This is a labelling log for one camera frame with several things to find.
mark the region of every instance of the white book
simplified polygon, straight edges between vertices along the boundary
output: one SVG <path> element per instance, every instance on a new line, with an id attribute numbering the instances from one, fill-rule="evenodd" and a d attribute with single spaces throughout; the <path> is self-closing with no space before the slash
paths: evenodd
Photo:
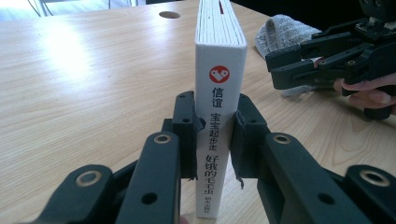
<path id="1" fill-rule="evenodd" d="M 196 216 L 216 218 L 229 158 L 247 41 L 228 0 L 201 0 L 195 36 L 198 132 Z"/>

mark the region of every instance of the black plastic part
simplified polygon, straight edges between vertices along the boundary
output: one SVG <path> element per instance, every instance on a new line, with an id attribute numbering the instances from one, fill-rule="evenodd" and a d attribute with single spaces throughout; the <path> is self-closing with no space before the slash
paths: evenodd
<path id="1" fill-rule="evenodd" d="M 136 165 L 137 161 L 134 161 L 114 173 L 114 190 L 116 191 L 116 195 L 114 196 L 111 207 L 106 211 L 106 218 L 103 223 L 114 223 L 116 221 Z"/>
<path id="2" fill-rule="evenodd" d="M 313 84 L 317 76 L 318 71 L 315 70 L 314 62 L 310 60 L 288 64 L 271 71 L 274 88 L 277 90 Z"/>
<path id="3" fill-rule="evenodd" d="M 375 48 L 366 49 L 360 57 L 353 63 L 346 65 L 346 70 L 359 76 L 345 78 L 346 84 L 355 84 L 363 80 L 373 80 L 383 77 L 396 71 L 396 42 L 388 42 Z M 378 88 L 390 96 L 396 95 L 396 86 L 386 86 Z M 343 91 L 344 95 L 354 93 L 353 91 Z M 390 115 L 391 107 L 381 109 L 364 109 L 364 115 L 369 119 L 387 119 Z"/>
<path id="4" fill-rule="evenodd" d="M 105 223 L 114 196 L 113 174 L 103 165 L 87 165 L 70 173 L 32 223 Z"/>
<path id="5" fill-rule="evenodd" d="M 260 111 L 246 95 L 241 94 L 231 142 L 233 169 L 241 183 L 242 178 L 259 177 L 260 146 L 262 139 L 269 132 L 267 122 Z"/>
<path id="6" fill-rule="evenodd" d="M 379 87 L 380 91 L 386 92 L 390 96 L 396 95 L 396 86 Z M 392 105 L 379 109 L 364 108 L 364 116 L 368 119 L 387 119 L 392 113 Z"/>
<path id="7" fill-rule="evenodd" d="M 172 118 L 172 132 L 180 139 L 181 178 L 197 177 L 197 133 L 204 127 L 205 122 L 195 115 L 194 92 L 186 91 L 178 95 Z"/>
<path id="8" fill-rule="evenodd" d="M 161 132 L 172 132 L 172 119 L 164 119 L 163 127 L 161 128 Z"/>
<path id="9" fill-rule="evenodd" d="M 174 2 L 175 0 L 146 0 L 146 5 Z"/>
<path id="10" fill-rule="evenodd" d="M 382 22 L 396 21 L 396 3 L 394 0 L 360 0 L 364 15 Z"/>
<path id="11" fill-rule="evenodd" d="M 322 38 L 323 36 L 336 35 L 336 34 L 341 34 L 341 33 L 345 33 L 345 32 L 350 32 L 351 30 L 354 30 L 356 24 L 361 23 L 363 21 L 368 21 L 368 19 L 361 18 L 361 19 L 357 19 L 354 21 L 347 21 L 347 22 L 343 22 L 343 23 L 340 23 L 340 24 L 337 24 L 334 26 L 330 26 L 324 32 L 313 34 L 312 39 Z"/>
<path id="12" fill-rule="evenodd" d="M 285 133 L 269 133 L 265 143 L 262 157 L 278 184 L 277 194 L 285 199 L 271 223 L 370 223 L 297 139 Z M 276 185 L 271 186 L 276 192 Z M 274 199 L 262 183 L 258 190 L 263 202 Z"/>
<path id="13" fill-rule="evenodd" d="M 329 177 L 340 187 L 343 188 L 343 181 L 344 177 L 341 175 L 338 175 L 334 173 L 333 171 L 330 171 L 328 169 L 324 169 L 326 173 L 329 175 Z"/>
<path id="14" fill-rule="evenodd" d="M 350 32 L 315 38 L 300 44 L 302 59 L 329 57 L 350 48 Z"/>
<path id="15" fill-rule="evenodd" d="M 148 137 L 134 169 L 117 224 L 177 223 L 180 209 L 180 157 L 177 135 Z"/>
<path id="16" fill-rule="evenodd" d="M 342 91 L 341 91 L 341 93 L 343 94 L 343 96 L 348 96 L 348 95 L 352 95 L 352 94 L 354 94 L 354 93 L 356 93 L 356 92 L 358 92 L 358 91 L 348 91 L 348 90 L 346 90 L 346 89 L 342 89 Z"/>
<path id="17" fill-rule="evenodd" d="M 396 178 L 369 165 L 347 169 L 344 190 L 373 223 L 396 223 Z"/>
<path id="18" fill-rule="evenodd" d="M 339 51 L 337 54 L 334 54 L 333 56 L 327 57 L 324 60 L 320 61 L 320 63 L 318 63 L 318 69 L 319 70 L 326 70 L 326 69 L 332 69 L 335 66 L 337 66 L 338 64 L 344 64 L 347 63 L 349 61 L 351 61 L 351 59 L 358 57 L 359 55 L 361 55 L 361 53 L 372 47 L 372 44 L 361 44 L 358 45 L 356 47 L 350 48 L 350 49 L 346 49 L 344 51 Z M 349 78 L 352 77 L 352 73 L 350 74 L 350 76 L 346 76 L 347 73 L 345 73 L 342 77 L 344 78 Z"/>
<path id="19" fill-rule="evenodd" d="M 291 63 L 297 63 L 301 60 L 301 48 L 299 45 L 293 45 L 287 48 L 270 52 L 265 56 L 268 72 L 274 68 L 282 67 Z"/>

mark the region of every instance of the finger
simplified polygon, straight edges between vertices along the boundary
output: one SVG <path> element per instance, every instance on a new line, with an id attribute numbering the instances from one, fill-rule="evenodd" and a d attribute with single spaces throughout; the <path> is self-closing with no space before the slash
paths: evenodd
<path id="1" fill-rule="evenodd" d="M 371 81 L 364 80 L 352 85 L 348 85 L 345 81 L 342 81 L 341 85 L 348 91 L 368 91 L 382 86 L 396 85 L 396 73 L 379 77 Z"/>
<path id="2" fill-rule="evenodd" d="M 332 86 L 334 87 L 334 89 L 338 92 L 341 92 L 343 90 L 343 87 L 341 85 L 342 79 L 338 78 L 334 81 L 334 83 L 332 84 Z"/>
<path id="3" fill-rule="evenodd" d="M 184 217 L 180 217 L 180 224 L 189 224 L 189 221 Z"/>
<path id="4" fill-rule="evenodd" d="M 373 101 L 376 103 L 380 104 L 389 104 L 392 101 L 392 97 L 388 94 L 386 94 L 383 91 L 379 91 L 377 89 L 369 90 L 369 91 L 358 91 L 353 94 L 356 97 L 359 97 L 361 99 L 367 100 L 367 101 Z"/>
<path id="5" fill-rule="evenodd" d="M 358 107 L 378 109 L 378 108 L 387 107 L 389 105 L 395 105 L 396 104 L 396 97 L 392 98 L 386 104 L 375 102 L 375 101 L 373 101 L 371 99 L 364 99 L 364 98 L 358 97 L 356 95 L 351 95 L 349 97 L 348 101 L 352 105 L 355 105 L 355 106 L 358 106 Z"/>

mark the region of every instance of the gray cloth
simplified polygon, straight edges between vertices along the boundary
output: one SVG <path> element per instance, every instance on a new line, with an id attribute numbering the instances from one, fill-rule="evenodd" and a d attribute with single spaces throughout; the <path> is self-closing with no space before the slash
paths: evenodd
<path id="1" fill-rule="evenodd" d="M 312 34 L 320 30 L 285 15 L 271 17 L 256 35 L 256 48 L 265 59 L 265 55 L 310 40 Z M 317 82 L 282 91 L 283 97 L 300 95 L 318 89 L 332 89 L 332 81 Z"/>
<path id="2" fill-rule="evenodd" d="M 320 30 L 289 16 L 275 15 L 257 33 L 256 48 L 265 59 L 268 53 L 310 40 L 311 35 L 318 32 Z"/>

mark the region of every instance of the wooden table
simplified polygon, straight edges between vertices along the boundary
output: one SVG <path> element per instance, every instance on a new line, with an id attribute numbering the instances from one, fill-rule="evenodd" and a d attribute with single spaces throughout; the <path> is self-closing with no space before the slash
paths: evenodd
<path id="1" fill-rule="evenodd" d="M 117 171 L 138 159 L 176 96 L 194 89 L 197 7 L 191 0 L 0 25 L 0 223 L 35 219 L 80 166 Z M 242 93 L 270 130 L 297 137 L 337 174 L 365 163 L 396 175 L 396 118 L 367 120 L 330 91 L 282 98 L 254 46 L 268 17 L 234 10 L 249 43 Z M 194 218 L 193 195 L 183 180 L 181 214 L 215 223 Z M 229 167 L 217 223 L 265 222 L 256 180 L 241 190 Z"/>

